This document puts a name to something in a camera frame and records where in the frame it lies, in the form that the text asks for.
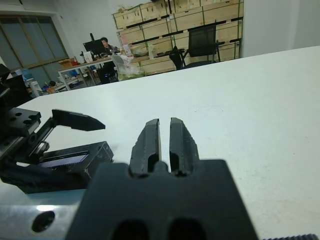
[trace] man sitting at desk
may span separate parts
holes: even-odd
[[[109,45],[108,43],[108,38],[106,37],[102,37],[101,38],[101,42],[105,48],[105,52],[108,54],[108,55],[112,55],[113,53],[119,53],[119,50],[116,46],[111,46]]]

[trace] white tabletop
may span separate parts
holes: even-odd
[[[129,163],[145,123],[184,121],[201,159],[225,159],[261,239],[320,236],[320,46],[242,58],[38,97],[22,108],[97,118],[106,130],[57,127],[50,150],[107,141]],[[0,185],[0,204],[77,204],[82,190],[31,194]]]

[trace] screw hole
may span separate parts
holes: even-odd
[[[31,228],[36,233],[43,232],[51,226],[54,220],[55,213],[53,211],[42,212],[38,216],[36,216]]]

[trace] white wall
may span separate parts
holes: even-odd
[[[300,0],[292,48],[320,45],[320,0]]]
[[[96,40],[106,37],[109,44],[119,47],[112,14],[116,13],[121,5],[130,7],[146,2],[149,0],[56,0],[55,4],[63,18],[60,21],[66,29],[65,34],[73,56],[82,62],[79,55],[86,50],[83,43],[91,41],[90,33]]]
[[[0,0],[0,14],[50,16],[68,56],[74,56],[69,44],[69,39],[65,34],[67,30],[60,21],[60,14],[58,13],[58,9],[54,1],[23,0],[23,5],[21,5],[19,0]]]
[[[320,45],[320,0],[244,0],[242,56]]]

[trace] metal plate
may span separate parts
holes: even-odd
[[[62,240],[78,209],[76,205],[4,205],[0,206],[1,240]],[[54,219],[44,231],[35,232],[33,227],[45,225],[43,213],[53,212]]]

